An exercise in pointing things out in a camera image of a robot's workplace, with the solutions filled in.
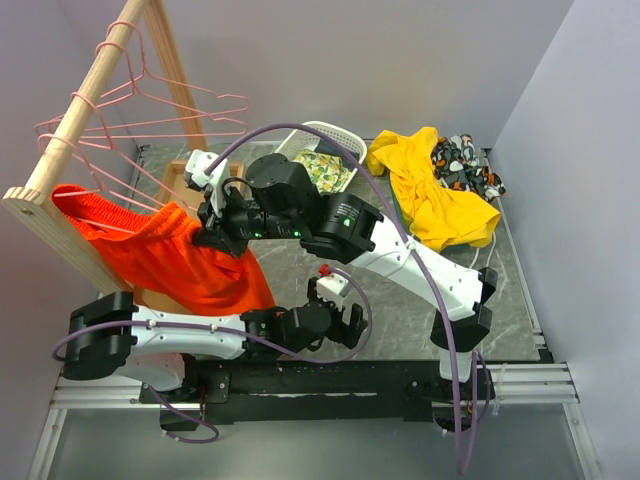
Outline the orange mesh shorts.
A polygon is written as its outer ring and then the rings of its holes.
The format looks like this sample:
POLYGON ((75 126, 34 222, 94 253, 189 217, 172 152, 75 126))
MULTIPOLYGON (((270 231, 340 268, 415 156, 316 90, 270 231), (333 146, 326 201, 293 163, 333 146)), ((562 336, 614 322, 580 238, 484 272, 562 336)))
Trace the orange mesh shorts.
POLYGON ((124 280, 164 294, 197 315, 226 316, 275 305, 251 251, 240 258, 192 243, 200 227, 174 202, 131 235, 82 236, 124 280))

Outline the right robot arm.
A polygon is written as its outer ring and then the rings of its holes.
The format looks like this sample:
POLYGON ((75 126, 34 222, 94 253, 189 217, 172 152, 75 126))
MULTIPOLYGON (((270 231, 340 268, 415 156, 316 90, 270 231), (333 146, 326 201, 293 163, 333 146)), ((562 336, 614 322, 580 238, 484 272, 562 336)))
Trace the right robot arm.
POLYGON ((440 350, 438 387, 460 398, 473 385, 472 352, 488 335, 486 302, 497 273, 460 266, 404 232, 399 221, 359 197, 318 192, 306 169, 275 153, 254 161, 234 188, 227 160, 202 150, 191 153, 184 178, 202 193, 194 243, 240 257, 251 241, 296 240, 309 254, 376 273, 436 309, 430 339, 440 350))

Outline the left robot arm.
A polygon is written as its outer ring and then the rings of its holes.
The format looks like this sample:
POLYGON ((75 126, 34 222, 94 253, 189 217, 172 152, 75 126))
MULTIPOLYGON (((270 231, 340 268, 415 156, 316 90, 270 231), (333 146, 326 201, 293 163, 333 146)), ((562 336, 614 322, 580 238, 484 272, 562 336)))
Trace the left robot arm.
POLYGON ((348 288, 334 274, 313 277, 302 306, 227 316, 159 311, 136 304, 130 292, 115 292, 73 311, 69 333, 52 355, 67 380, 122 376, 184 402, 198 392, 198 356, 300 360, 304 351, 317 351, 330 341, 346 347, 353 358, 369 340, 372 311, 366 297, 346 306, 348 288))

